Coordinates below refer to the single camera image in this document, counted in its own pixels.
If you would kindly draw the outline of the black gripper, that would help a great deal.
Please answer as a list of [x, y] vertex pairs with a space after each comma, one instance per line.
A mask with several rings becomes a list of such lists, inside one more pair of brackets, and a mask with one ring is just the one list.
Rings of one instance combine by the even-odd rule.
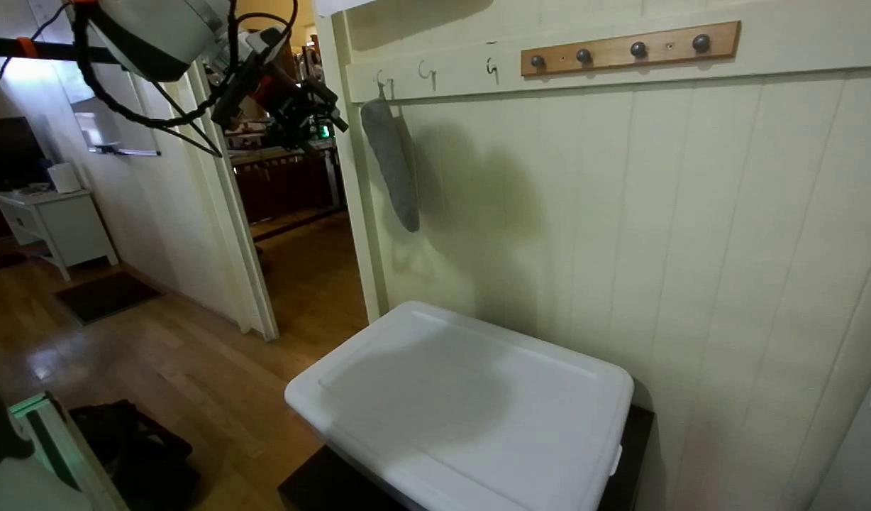
[[241, 101], [252, 99], [263, 112], [263, 142], [310, 142], [321, 125], [334, 125], [340, 132], [348, 122], [337, 109], [337, 92], [319, 78], [294, 78], [275, 57], [286, 48], [280, 28], [263, 28], [241, 35], [246, 58], [233, 74], [233, 82], [214, 106], [214, 122], [225, 131], [241, 112]]

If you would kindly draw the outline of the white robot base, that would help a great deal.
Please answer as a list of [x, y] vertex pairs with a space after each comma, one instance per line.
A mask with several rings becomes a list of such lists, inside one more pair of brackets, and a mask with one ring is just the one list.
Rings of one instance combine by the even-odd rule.
[[128, 511], [94, 447], [48, 393], [0, 393], [0, 511]]

